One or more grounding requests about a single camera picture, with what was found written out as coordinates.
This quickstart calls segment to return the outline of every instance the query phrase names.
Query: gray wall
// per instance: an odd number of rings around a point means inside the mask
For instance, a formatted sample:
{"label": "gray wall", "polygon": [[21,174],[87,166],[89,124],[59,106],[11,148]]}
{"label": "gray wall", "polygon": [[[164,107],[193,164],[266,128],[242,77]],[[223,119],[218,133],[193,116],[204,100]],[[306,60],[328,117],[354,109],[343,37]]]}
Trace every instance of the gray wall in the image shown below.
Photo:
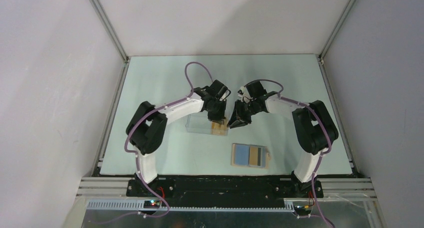
{"label": "gray wall", "polygon": [[0,227],[61,227],[123,62],[89,0],[0,0]]}
{"label": "gray wall", "polygon": [[100,0],[130,56],[319,53],[348,0]]}
{"label": "gray wall", "polygon": [[324,58],[354,158],[393,228],[422,227],[423,1],[358,0]]}

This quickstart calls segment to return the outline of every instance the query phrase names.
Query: aluminum frame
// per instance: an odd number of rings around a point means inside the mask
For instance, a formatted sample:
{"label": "aluminum frame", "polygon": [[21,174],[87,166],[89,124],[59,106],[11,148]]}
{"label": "aluminum frame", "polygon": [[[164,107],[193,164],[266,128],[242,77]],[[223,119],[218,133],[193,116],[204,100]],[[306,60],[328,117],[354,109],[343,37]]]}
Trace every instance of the aluminum frame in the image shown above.
{"label": "aluminum frame", "polygon": [[346,4],[346,6],[343,9],[343,12],[341,13],[340,17],[338,18],[333,30],[331,31],[330,36],[328,37],[327,41],[325,42],[324,47],[321,50],[321,53],[319,54],[320,58],[324,58],[327,54],[331,44],[334,41],[334,38],[339,33],[341,27],[343,26],[344,22],[346,21],[346,18],[348,17],[349,13],[351,12],[353,6],[356,4],[357,0],[349,0]]}
{"label": "aluminum frame", "polygon": [[[327,92],[331,101],[331,105],[334,110],[336,117],[336,122],[339,127],[341,138],[344,142],[346,153],[349,157],[349,161],[352,163],[352,168],[355,170],[357,167],[354,161],[354,155],[349,146],[347,136],[341,121],[341,117],[337,108],[337,101],[334,97],[334,94],[327,77],[323,58],[325,57],[328,49],[330,48],[334,38],[342,27],[345,19],[350,13],[352,7],[357,0],[349,0],[346,7],[343,10],[343,13],[340,15],[333,31],[331,32],[329,38],[327,39],[321,53],[317,55],[317,62],[320,66],[322,77],[325,82]],[[118,107],[120,94],[124,85],[124,80],[128,71],[130,58],[127,56],[108,16],[103,9],[103,6],[99,0],[90,0],[93,5],[95,12],[98,14],[98,17],[102,24],[105,27],[108,35],[110,36],[111,41],[114,43],[118,53],[124,61],[124,66],[122,73],[119,78],[118,86],[113,97],[113,102],[108,114],[107,122],[103,131],[102,140],[99,145],[97,156],[94,161],[90,176],[93,174],[96,167],[101,167],[103,162],[103,157],[105,154],[106,146],[109,140],[109,135],[115,118],[116,110]],[[128,198],[126,197],[126,190],[128,181],[131,178],[126,177],[83,177],[81,179],[79,189],[76,194],[77,200],[79,198],[84,198],[87,203],[93,199],[96,200],[144,200],[146,198]],[[387,227],[383,219],[382,211],[379,206],[374,187],[369,178],[319,178],[321,181],[324,198],[318,199],[321,202],[363,202],[364,209],[366,209],[368,214],[368,220],[370,226],[373,228],[385,228]],[[290,198],[285,199],[287,202],[306,202],[308,199],[304,198]],[[191,211],[202,211],[202,209],[191,209]]]}

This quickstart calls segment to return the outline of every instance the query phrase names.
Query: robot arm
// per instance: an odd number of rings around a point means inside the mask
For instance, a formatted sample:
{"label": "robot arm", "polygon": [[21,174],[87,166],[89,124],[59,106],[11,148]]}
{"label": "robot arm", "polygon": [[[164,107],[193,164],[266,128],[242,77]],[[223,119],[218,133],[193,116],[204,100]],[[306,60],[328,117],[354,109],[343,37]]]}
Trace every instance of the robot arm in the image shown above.
{"label": "robot arm", "polygon": [[[238,94],[240,100],[235,102],[233,114],[228,122],[229,128],[250,124],[251,116],[259,112],[280,114],[294,122],[297,140],[304,152],[292,172],[292,180],[300,185],[301,190],[308,187],[321,153],[328,150],[324,132],[318,124],[312,124],[312,121],[316,120],[315,117],[300,103],[290,99],[280,99],[276,92],[267,93],[259,81],[242,87]],[[309,107],[323,122],[331,142],[337,139],[339,133],[324,103],[317,100],[310,103]]]}
{"label": "robot arm", "polygon": [[[226,97],[230,93],[224,84],[215,80],[210,86],[195,88],[193,94],[186,100],[172,106],[165,106],[151,114],[135,129],[129,142],[136,148],[137,162],[144,181],[149,183],[158,175],[154,151],[162,143],[166,126],[189,114],[202,111],[207,112],[209,120],[223,123],[227,104]],[[147,101],[140,104],[126,128],[127,135],[145,114],[154,109],[155,106]]]}

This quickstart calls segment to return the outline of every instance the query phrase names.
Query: blue block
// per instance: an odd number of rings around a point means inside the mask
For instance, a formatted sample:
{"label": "blue block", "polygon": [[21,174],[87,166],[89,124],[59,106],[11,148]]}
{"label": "blue block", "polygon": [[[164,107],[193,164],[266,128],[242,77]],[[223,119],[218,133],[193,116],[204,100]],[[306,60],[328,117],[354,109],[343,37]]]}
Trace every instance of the blue block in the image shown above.
{"label": "blue block", "polygon": [[236,144],[234,152],[234,163],[239,166],[247,166],[249,164],[249,145]]}

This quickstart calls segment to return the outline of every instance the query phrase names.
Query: purple cable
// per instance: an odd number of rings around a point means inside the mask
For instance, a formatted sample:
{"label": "purple cable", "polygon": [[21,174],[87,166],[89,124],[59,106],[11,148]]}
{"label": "purple cable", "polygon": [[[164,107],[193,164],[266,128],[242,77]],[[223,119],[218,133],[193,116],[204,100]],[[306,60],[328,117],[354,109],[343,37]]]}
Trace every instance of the purple cable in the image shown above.
{"label": "purple cable", "polygon": [[251,84],[252,82],[257,82],[257,81],[272,82],[272,83],[275,83],[275,84],[277,84],[278,86],[280,86],[280,87],[281,87],[281,90],[280,90],[280,91],[278,91],[278,93],[277,93],[277,96],[278,96],[278,97],[280,97],[281,92],[284,90],[284,87],[283,87],[283,85],[282,85],[281,83],[276,82],[276,81],[274,81],[274,80],[269,80],[269,79],[256,79],[256,80],[253,80],[253,81],[251,81],[251,82],[248,82],[248,83],[247,83],[244,87],[246,87],[247,85]]}
{"label": "purple cable", "polygon": [[[209,78],[210,78],[210,80],[213,82],[214,80],[212,79],[212,75],[211,75],[211,73],[209,72],[209,70],[208,70],[208,68],[207,67],[205,67],[203,64],[201,64],[200,62],[189,62],[189,63],[187,63],[185,66],[185,68],[184,68],[184,73],[185,73],[185,77],[186,77],[186,79],[187,79],[187,82],[189,83],[189,85],[190,85],[190,94],[189,95],[187,95],[187,97],[191,97],[192,95],[193,95],[193,93],[194,93],[194,87],[193,87],[193,84],[192,84],[192,82],[191,82],[191,80],[190,80],[190,78],[189,78],[189,76],[188,76],[188,74],[187,74],[187,68],[188,68],[188,66],[190,66],[191,64],[197,64],[197,65],[200,65],[200,66],[202,66],[205,70],[206,70],[206,72],[207,72],[207,74],[209,75]],[[134,134],[134,131],[137,129],[137,127],[139,127],[139,125],[145,120],[145,119],[147,119],[147,117],[149,117],[151,114],[153,114],[153,113],[155,113],[155,112],[157,112],[157,111],[159,111],[159,110],[162,110],[162,109],[164,109],[165,108],[165,106],[173,106],[173,105],[176,105],[176,104],[178,104],[178,103],[180,103],[180,102],[183,102],[183,101],[186,101],[186,99],[187,99],[187,97],[185,97],[185,98],[182,98],[182,99],[180,99],[180,100],[177,100],[177,101],[175,101],[175,102],[171,102],[171,103],[168,103],[167,105],[164,105],[164,106],[161,106],[161,107],[159,107],[159,108],[156,108],[156,109],[154,109],[154,110],[152,110],[152,111],[150,111],[150,112],[148,112],[147,114],[145,114],[135,125],[134,125],[134,127],[130,130],[130,132],[128,133],[128,136],[127,136],[127,138],[126,138],[126,140],[125,140],[125,144],[124,144],[124,146],[123,146],[123,148],[124,148],[124,150],[127,152],[127,153],[134,153],[136,156],[138,156],[138,153],[137,153],[137,151],[134,151],[134,150],[129,150],[128,149],[128,143],[130,142],[130,139],[131,139],[131,136],[133,136],[133,134]],[[163,216],[165,216],[165,215],[167,215],[169,212],[170,212],[170,206],[169,206],[169,204],[168,204],[168,202],[164,199],[164,198],[162,198],[160,195],[158,195],[156,192],[154,192],[150,187],[149,187],[149,185],[144,181],[144,179],[143,179],[143,176],[141,175],[141,173],[139,173],[139,171],[141,171],[141,169],[140,169],[140,165],[139,165],[139,163],[138,163],[138,161],[137,161],[137,157],[135,158],[135,165],[136,165],[136,167],[137,167],[137,176],[138,176],[138,178],[141,180],[141,182],[143,183],[143,185],[147,188],[147,190],[148,191],[150,191],[153,195],[155,195],[156,197],[158,197],[159,198],[159,200],[161,200],[163,203],[165,203],[165,205],[166,205],[166,212],[165,213],[163,213],[163,214],[160,214],[160,215],[157,215],[157,216],[155,216],[155,215],[148,215],[148,214],[144,214],[143,213],[143,215],[144,216],[146,216],[146,217],[152,217],[152,218],[159,218],[159,217],[163,217]],[[119,217],[116,217],[116,218],[114,218],[114,219],[112,219],[112,220],[110,220],[110,221],[106,221],[106,222],[92,222],[93,224],[97,224],[97,225],[103,225],[103,224],[108,224],[108,223],[112,223],[112,222],[115,222],[115,221],[117,221],[117,220],[119,220],[119,219],[121,219],[121,218],[123,218],[123,217],[126,217],[126,216],[129,216],[129,215],[135,215],[135,214],[139,214],[139,212],[128,212],[128,213],[125,213],[125,214],[123,214],[123,215],[120,215]]]}
{"label": "purple cable", "polygon": [[282,96],[280,96],[280,93],[283,91],[283,88],[284,88],[284,87],[283,87],[283,85],[281,85],[279,82],[276,82],[276,81],[273,81],[273,80],[269,80],[269,79],[257,79],[257,80],[254,80],[254,81],[252,81],[252,82],[255,82],[255,81],[267,81],[267,82],[272,82],[272,83],[278,84],[278,85],[281,87],[281,90],[277,93],[278,98],[280,98],[280,99],[282,99],[282,100],[284,100],[284,101],[287,101],[287,102],[290,102],[290,103],[296,104],[296,105],[301,105],[301,106],[306,107],[306,108],[309,110],[309,112],[311,112],[311,114],[315,117],[316,121],[318,122],[319,126],[321,127],[322,132],[324,133],[325,139],[327,140],[328,148],[329,148],[329,149],[328,149],[326,152],[322,152],[322,153],[320,154],[319,159],[318,159],[318,162],[317,162],[317,164],[316,164],[316,166],[315,166],[315,169],[314,169],[314,170],[313,170],[313,172],[312,172],[312,177],[311,177],[312,194],[313,194],[313,198],[315,199],[315,204],[316,204],[316,207],[318,208],[318,211],[319,211],[320,217],[322,218],[322,220],[324,220],[324,222],[325,222],[325,223],[326,223],[329,227],[334,228],[334,227],[335,227],[335,226],[334,226],[334,224],[333,224],[332,222],[329,222],[329,220],[328,220],[328,219],[324,216],[324,214],[323,214],[323,212],[322,212],[322,210],[321,210],[321,208],[320,208],[320,205],[318,204],[317,194],[315,193],[315,183],[314,183],[315,174],[317,173],[317,170],[318,170],[318,168],[320,167],[321,161],[322,161],[322,159],[323,159],[323,155],[328,154],[328,153],[332,150],[332,149],[331,149],[331,148],[332,148],[331,140],[330,140],[330,137],[329,137],[329,135],[328,135],[328,133],[327,133],[326,128],[324,127],[323,122],[321,121],[321,119],[319,118],[319,116],[315,113],[315,111],[314,111],[314,110],[312,110],[312,108],[311,108],[311,107],[309,107],[307,104],[305,104],[305,103],[303,103],[303,102],[299,102],[299,101],[293,100],[293,99],[290,99],[290,98],[286,98],[286,97],[282,97]]}

